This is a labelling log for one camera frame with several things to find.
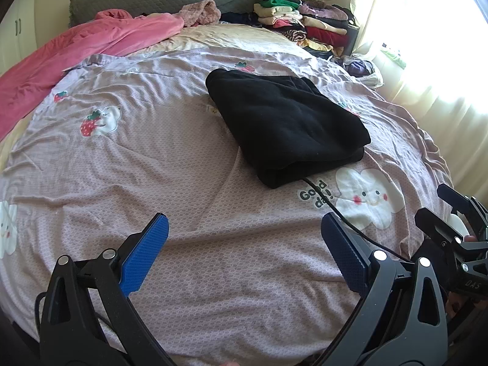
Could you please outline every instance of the pink bedsheet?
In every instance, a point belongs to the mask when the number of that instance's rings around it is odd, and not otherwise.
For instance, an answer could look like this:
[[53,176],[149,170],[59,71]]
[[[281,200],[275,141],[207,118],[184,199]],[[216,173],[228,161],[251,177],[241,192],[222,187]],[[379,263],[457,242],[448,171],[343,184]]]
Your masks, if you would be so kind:
[[0,140],[42,102],[64,77],[64,69],[93,53],[125,56],[178,34],[183,27],[183,19],[169,13],[132,18],[119,12],[118,17],[128,18],[118,19],[113,9],[109,11],[53,38],[0,77]]

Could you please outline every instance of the metal bolt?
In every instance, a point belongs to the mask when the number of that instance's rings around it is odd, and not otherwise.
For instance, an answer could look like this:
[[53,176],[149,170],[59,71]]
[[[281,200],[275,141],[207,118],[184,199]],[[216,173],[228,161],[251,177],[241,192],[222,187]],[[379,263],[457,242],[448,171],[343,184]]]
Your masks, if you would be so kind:
[[382,250],[375,250],[374,253],[373,253],[373,256],[375,259],[378,259],[378,260],[386,260],[386,253]]
[[421,265],[423,265],[424,267],[430,266],[430,260],[427,257],[419,258],[419,263],[421,263]]
[[63,255],[61,256],[59,259],[58,259],[58,264],[59,265],[65,265],[67,262],[69,261],[69,257],[66,256],[66,255]]
[[113,249],[107,249],[106,251],[103,252],[102,257],[105,260],[110,260],[113,259],[115,256],[115,251]]

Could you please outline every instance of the blue gripper pad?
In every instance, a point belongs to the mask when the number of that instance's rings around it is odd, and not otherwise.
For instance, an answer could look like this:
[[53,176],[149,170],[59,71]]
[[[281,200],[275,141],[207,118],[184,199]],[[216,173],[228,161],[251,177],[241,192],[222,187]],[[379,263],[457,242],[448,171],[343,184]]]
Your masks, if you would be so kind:
[[437,196],[463,215],[469,213],[469,199],[458,193],[455,189],[449,187],[447,184],[440,184],[437,187]]
[[368,265],[332,212],[322,218],[320,231],[349,289],[366,296]]
[[122,264],[120,288],[125,297],[141,288],[159,251],[168,239],[168,218],[160,214],[142,234],[141,240]]

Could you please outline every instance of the black cable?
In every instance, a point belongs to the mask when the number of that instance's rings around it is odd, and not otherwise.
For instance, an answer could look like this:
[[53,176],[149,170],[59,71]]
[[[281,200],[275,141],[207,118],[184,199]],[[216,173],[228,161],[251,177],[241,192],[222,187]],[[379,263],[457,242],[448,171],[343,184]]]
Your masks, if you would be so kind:
[[108,328],[113,331],[115,333],[115,330],[112,326],[112,324],[110,323],[110,321],[104,317],[103,315],[100,315],[98,312],[95,312],[95,315],[97,315],[97,318],[100,319],[104,324],[106,324],[108,326]]
[[315,192],[317,194],[319,194],[321,196],[321,198],[324,200],[324,202],[334,211],[334,213],[339,216],[339,218],[350,228],[352,229],[356,234],[358,234],[361,238],[363,238],[364,240],[372,243],[373,245],[383,249],[384,251],[387,251],[388,253],[398,257],[400,260],[403,260],[403,261],[406,261],[408,263],[411,263],[411,260],[410,259],[407,259],[401,255],[399,255],[398,253],[394,252],[393,250],[391,250],[390,248],[387,248],[386,246],[383,246],[381,245],[380,243],[377,243],[376,241],[372,240],[371,238],[367,237],[362,231],[360,231],[358,228],[356,228],[349,220],[347,220],[341,212],[339,212],[337,210],[337,208],[332,205],[332,202],[330,202],[330,200],[322,193],[322,191],[320,190],[320,188],[318,186],[316,186],[314,183],[312,183],[310,180],[308,180],[307,178],[303,178],[302,179],[305,183],[307,183],[310,187],[312,187]]
[[41,292],[37,295],[36,301],[34,302],[34,319],[36,321],[38,336],[41,336],[41,318],[39,317],[39,306],[41,305],[41,300],[44,297],[46,297],[46,292]]

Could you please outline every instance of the cabinet door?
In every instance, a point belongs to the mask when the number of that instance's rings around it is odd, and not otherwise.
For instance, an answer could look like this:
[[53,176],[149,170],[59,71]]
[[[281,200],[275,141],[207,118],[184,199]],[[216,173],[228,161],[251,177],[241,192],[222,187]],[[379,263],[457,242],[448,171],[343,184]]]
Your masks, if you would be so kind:
[[18,33],[19,16],[17,0],[15,0],[7,11],[7,14],[4,16],[2,23],[0,23],[1,74],[20,62]]
[[20,58],[29,56],[37,49],[36,29],[34,24],[34,0],[16,0],[19,21]]

